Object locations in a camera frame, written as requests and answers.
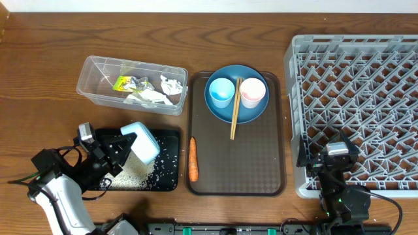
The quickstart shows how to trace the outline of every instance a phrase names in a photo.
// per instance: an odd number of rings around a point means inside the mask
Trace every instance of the black tray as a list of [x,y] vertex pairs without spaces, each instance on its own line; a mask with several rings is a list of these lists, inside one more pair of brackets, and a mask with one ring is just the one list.
[[[180,135],[178,131],[150,129],[159,144],[160,154],[155,158],[154,171],[146,180],[147,187],[112,187],[109,191],[172,191],[178,184],[178,156]],[[96,185],[92,191],[104,191],[106,185]]]
[[280,194],[286,173],[278,79],[261,72],[270,92],[267,108],[254,121],[237,125],[235,139],[230,140],[231,124],[215,117],[204,100],[204,87],[212,73],[198,73],[190,85],[187,145],[194,136],[199,180],[189,181],[187,153],[187,187],[196,195]]

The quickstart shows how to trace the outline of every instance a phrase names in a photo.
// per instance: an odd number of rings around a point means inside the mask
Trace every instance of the carrot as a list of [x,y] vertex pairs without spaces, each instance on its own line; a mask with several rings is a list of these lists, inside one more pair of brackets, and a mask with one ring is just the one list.
[[195,182],[199,179],[199,167],[197,166],[196,140],[194,137],[191,137],[190,146],[189,146],[189,179],[192,182]]

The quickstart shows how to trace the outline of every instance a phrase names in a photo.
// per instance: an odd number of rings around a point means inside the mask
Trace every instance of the blue cup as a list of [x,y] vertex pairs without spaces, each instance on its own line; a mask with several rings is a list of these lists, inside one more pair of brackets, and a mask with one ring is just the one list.
[[225,108],[234,97],[235,86],[229,79],[217,78],[210,84],[209,94],[217,108]]

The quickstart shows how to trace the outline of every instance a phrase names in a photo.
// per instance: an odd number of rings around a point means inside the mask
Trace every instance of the round plate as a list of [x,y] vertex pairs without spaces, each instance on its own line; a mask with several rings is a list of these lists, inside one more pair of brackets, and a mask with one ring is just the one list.
[[218,71],[213,73],[209,78],[208,82],[206,83],[206,87],[204,88],[204,99],[210,111],[220,120],[226,121],[227,123],[230,123],[233,118],[234,99],[232,99],[231,103],[229,103],[229,105],[226,108],[217,108],[212,102],[212,99],[210,98],[209,86],[216,78],[228,78],[234,84],[234,87],[236,89],[236,79],[238,77],[243,78],[244,80],[247,78],[260,79],[266,86],[266,95],[260,101],[259,105],[257,105],[255,108],[246,108],[240,102],[238,119],[236,121],[237,124],[253,121],[264,112],[268,104],[268,86],[261,74],[259,74],[256,70],[253,70],[243,65],[229,65],[223,67],[222,69],[219,69]]

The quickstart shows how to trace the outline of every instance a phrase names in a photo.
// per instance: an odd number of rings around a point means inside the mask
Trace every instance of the chopsticks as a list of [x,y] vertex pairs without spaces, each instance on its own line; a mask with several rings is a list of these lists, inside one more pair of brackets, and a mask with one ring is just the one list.
[[236,120],[238,119],[238,111],[240,109],[240,86],[242,83],[242,78],[236,79],[236,89],[235,89],[235,99],[234,99],[234,112],[233,112],[233,119],[231,120],[231,140],[234,140],[235,137],[235,129],[236,129]]

